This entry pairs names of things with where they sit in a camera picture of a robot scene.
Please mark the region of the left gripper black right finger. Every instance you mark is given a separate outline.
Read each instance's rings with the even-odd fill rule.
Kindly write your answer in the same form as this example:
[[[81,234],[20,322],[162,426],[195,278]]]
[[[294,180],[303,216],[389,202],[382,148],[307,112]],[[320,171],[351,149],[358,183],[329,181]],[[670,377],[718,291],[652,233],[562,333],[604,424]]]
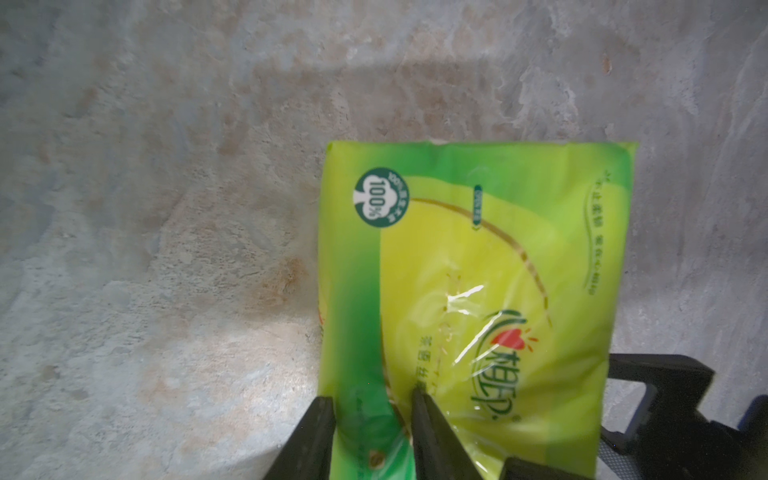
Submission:
[[[416,388],[411,394],[411,432],[418,480],[482,477],[432,397]]]

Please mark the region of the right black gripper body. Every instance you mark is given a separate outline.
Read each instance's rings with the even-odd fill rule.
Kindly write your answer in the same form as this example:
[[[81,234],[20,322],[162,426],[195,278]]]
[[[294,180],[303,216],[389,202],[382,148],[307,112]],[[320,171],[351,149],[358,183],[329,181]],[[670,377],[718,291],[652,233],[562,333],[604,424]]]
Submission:
[[[621,479],[764,479],[767,397],[750,403],[737,427],[699,411],[714,371],[684,355],[611,353],[610,380],[646,391],[623,432],[602,429],[599,457]]]

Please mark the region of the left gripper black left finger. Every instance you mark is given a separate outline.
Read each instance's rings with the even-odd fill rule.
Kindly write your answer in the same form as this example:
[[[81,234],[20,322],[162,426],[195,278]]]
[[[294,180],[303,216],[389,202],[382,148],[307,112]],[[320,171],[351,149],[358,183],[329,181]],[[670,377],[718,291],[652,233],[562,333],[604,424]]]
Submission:
[[[316,397],[263,479],[328,480],[335,427],[333,400]]]

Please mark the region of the green tissue pack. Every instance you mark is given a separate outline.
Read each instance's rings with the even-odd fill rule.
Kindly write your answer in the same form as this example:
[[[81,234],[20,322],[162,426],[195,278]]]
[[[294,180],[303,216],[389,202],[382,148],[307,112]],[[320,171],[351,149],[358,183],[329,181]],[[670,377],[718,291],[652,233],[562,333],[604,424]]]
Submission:
[[[486,479],[518,457],[593,478],[633,143],[331,142],[319,392],[334,479],[411,479],[412,393]]]

